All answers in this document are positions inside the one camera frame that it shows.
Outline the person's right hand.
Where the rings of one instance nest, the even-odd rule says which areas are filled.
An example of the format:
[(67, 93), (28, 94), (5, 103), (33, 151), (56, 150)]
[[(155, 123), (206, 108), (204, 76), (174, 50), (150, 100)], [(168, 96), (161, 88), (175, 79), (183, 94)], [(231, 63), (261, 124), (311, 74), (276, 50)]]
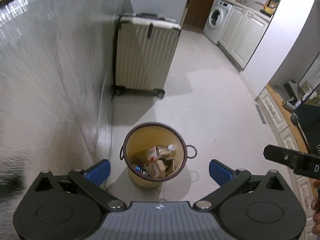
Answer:
[(319, 239), (320, 234), (320, 194), (319, 194), (319, 188), (320, 188), (320, 180), (314, 179), (312, 181), (312, 186), (317, 191), (317, 196), (313, 199), (311, 203), (311, 209), (314, 211), (313, 213), (313, 228), (312, 233), (314, 235), (317, 235), (317, 239)]

